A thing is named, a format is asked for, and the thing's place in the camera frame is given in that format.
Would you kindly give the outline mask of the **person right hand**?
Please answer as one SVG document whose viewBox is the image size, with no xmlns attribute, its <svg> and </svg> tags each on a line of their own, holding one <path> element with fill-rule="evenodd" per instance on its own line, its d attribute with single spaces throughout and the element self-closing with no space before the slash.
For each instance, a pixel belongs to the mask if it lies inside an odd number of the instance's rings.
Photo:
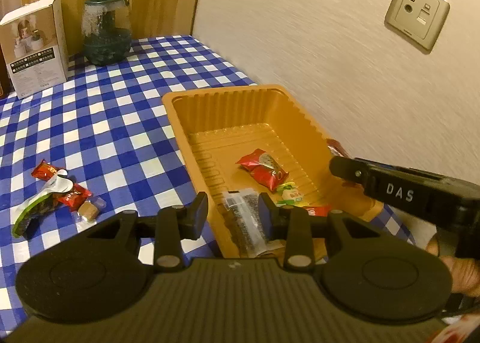
<svg viewBox="0 0 480 343">
<path fill-rule="evenodd" d="M 425 250 L 439 258 L 447 266 L 452 276 L 452 292 L 461 293 L 468 297 L 480 296 L 480 267 L 479 261 L 470 258 L 455 258 L 439 255 L 437 235 L 433 235 Z"/>
</svg>

